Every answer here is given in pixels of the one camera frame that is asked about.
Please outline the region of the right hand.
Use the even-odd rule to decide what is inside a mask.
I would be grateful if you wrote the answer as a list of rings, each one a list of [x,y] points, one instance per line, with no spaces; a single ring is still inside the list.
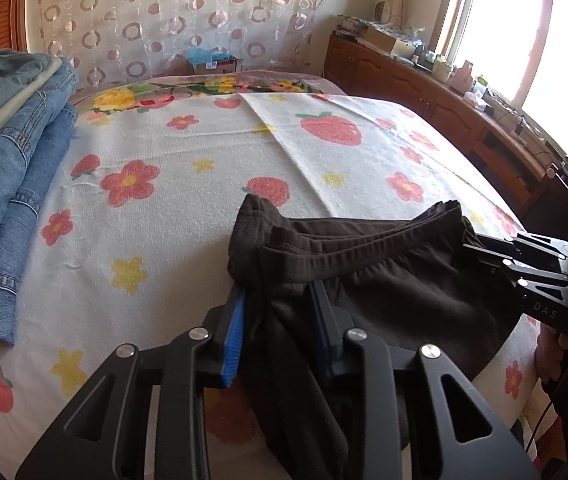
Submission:
[[[562,377],[566,379],[568,385],[568,373],[562,375],[563,360],[567,357],[568,336],[542,324],[534,352],[534,365],[543,385],[559,382]]]

